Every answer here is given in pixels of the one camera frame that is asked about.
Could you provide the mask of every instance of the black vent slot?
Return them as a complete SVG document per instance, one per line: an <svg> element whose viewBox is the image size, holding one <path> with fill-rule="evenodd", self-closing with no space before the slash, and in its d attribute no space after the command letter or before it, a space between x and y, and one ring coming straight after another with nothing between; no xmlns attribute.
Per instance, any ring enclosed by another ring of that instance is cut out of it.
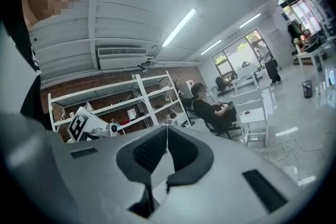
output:
<svg viewBox="0 0 336 224"><path fill-rule="evenodd" d="M277 210L287 202L282 194L257 170L244 172L243 176L269 213Z"/></svg>
<svg viewBox="0 0 336 224"><path fill-rule="evenodd" d="M72 155L74 159L77 159L77 158L81 158L81 157L90 155L92 153L95 153L97 151L98 150L96 150L94 147L90 147L90 148L85 148L84 150L70 152L70 154Z"/></svg>

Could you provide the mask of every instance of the cable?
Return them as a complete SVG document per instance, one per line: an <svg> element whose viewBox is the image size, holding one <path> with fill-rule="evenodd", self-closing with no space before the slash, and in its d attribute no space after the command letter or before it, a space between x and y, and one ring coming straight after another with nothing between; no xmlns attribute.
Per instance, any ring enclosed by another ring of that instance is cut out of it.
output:
<svg viewBox="0 0 336 224"><path fill-rule="evenodd" d="M298 160L298 162L299 162L299 164L298 164L298 179L299 179L299 182L300 182L301 185L302 185L303 181L302 181L302 179L301 179L300 176L299 176L300 159L298 158L297 155L295 155L295 153L294 153L294 149L293 149L291 146L289 146L289 145L287 145L287 144L284 143L284 142L288 142L288 141L296 141L297 144L299 145L300 149L301 149L302 151L306 151L306 152L307 152L307 151L317 151L317 150L322 149L322 147L319 147L319 148L311 148L311 149L306 150L306 149L304 149L304 148L300 145L300 143L299 143L299 141L298 141L297 139L293 138L293 139L287 139L287 140L284 140L284 141L281 141L281 142L277 142L277 143L275 143L273 146L270 146L270 147L268 147L268 148L266 149L266 154L267 154L267 156L268 156L269 161L270 161L271 163L276 163L276 162L278 162L278 161L280 161L280 160L282 160L282 159L284 159L284 158L287 157L287 151L286 151L286 149L285 149L284 146L289 147L289 148L292 150L292 152L293 152L293 156L294 156L294 157ZM283 157L281 157L280 159L277 159L276 161L272 161L271 158L269 157L268 150L271 149L272 147L275 147L277 144L281 144L281 147L282 147L283 151L285 152L285 155L284 155Z"/></svg>

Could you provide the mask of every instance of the trash can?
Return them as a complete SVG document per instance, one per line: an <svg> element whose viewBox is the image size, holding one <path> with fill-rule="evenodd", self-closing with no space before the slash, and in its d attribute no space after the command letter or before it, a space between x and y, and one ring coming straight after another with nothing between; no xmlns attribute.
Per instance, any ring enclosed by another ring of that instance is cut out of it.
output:
<svg viewBox="0 0 336 224"><path fill-rule="evenodd" d="M305 98L311 98L313 96L313 91L311 88L311 81L310 80L306 80L302 83L302 87L303 87L303 95Z"/></svg>

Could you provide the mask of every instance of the office chair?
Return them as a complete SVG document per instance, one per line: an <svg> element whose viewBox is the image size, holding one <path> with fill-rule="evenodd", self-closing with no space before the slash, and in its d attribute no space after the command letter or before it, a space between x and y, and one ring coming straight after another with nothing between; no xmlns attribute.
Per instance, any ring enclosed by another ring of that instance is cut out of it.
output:
<svg viewBox="0 0 336 224"><path fill-rule="evenodd" d="M197 95L194 96L193 98L183 98L181 100L184 108L196 115L197 117L201 118L204 120L205 126L209 129L210 132L216 133L216 136L220 136L223 133L226 133L227 137L231 139L231 136L228 131L230 130L240 130L240 127L236 127L235 124L233 125L231 122L230 124L225 124L223 119L219 116L217 116L215 113L213 115L209 114L202 114L199 112L196 112L193 108L193 101L197 98Z"/></svg>
<svg viewBox="0 0 336 224"><path fill-rule="evenodd" d="M216 78L216 84L217 84L217 91L219 91L220 93L218 94L218 96L223 96L224 95L224 90L225 90L225 83L223 81L223 78L222 77L217 77Z"/></svg>

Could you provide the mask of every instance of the brick wall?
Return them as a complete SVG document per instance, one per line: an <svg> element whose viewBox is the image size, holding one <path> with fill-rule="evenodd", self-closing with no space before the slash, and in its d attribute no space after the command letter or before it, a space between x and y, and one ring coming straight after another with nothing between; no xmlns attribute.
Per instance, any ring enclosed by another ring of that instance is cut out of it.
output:
<svg viewBox="0 0 336 224"><path fill-rule="evenodd" d="M141 77L152 77L152 76L162 75L162 74L165 74L166 70L169 72L173 80L177 79L177 84L183 83L186 80L193 80L195 83L196 82L204 83L203 78L197 67L150 69L147 72L142 73ZM99 87L99 86L113 84L113 83L117 83L121 81L131 80L132 74L133 72L102 74L99 76L92 76L92 77L87 77L87 78L71 80L68 82L63 82L58 85L42 89L41 90L41 101L42 101L43 110L45 113L48 112L48 93L51 93L52 98L56 98L56 97L59 97L65 94L87 90L87 89L91 89L94 87ZM168 83L169 83L169 80L168 78L166 78L162 81L161 85L165 86L165 85L168 85ZM146 89L146 92L149 93L151 91L157 90L158 86L149 86L149 87L146 87L145 89ZM169 95L172 97L173 100L176 100L173 90L169 91ZM115 104L120 100L128 100L132 98L134 98L134 96L133 96L132 91L130 91L130 92L119 93L119 94L115 94L109 97L93 100L93 101L90 101L90 104L93 107L93 109L96 110L96 109L103 108L111 104ZM163 106L166 104L166 100L164 96L153 98L150 100L150 102L152 104L152 107L155 107L156 105ZM69 117L70 112L76 113L77 109L80 106L84 106L84 105L85 103L66 108L65 109L66 117L67 118ZM118 111L114 111L114 112L102 115L101 118L105 120L106 122L110 122L111 119L114 119L114 121L116 122L122 122L128 119L127 110L132 109L132 108L135 108L137 114L139 114L137 106L134 105L134 106L129 106L125 109L120 109ZM171 106L171 108L176 112L182 111L178 104ZM55 121L60 120L60 117L62 114L61 107L55 105L53 112L54 112ZM163 111L158 112L156 114L157 120L159 122L164 121L168 113L169 113L169 109L165 109ZM124 131L125 133L130 133L130 132L134 132L137 130L141 130L143 128L144 128L144 122L140 121L139 123L136 123L130 127L125 128ZM61 133L65 141L69 139L65 127L62 127L59 130L59 132Z"/></svg>

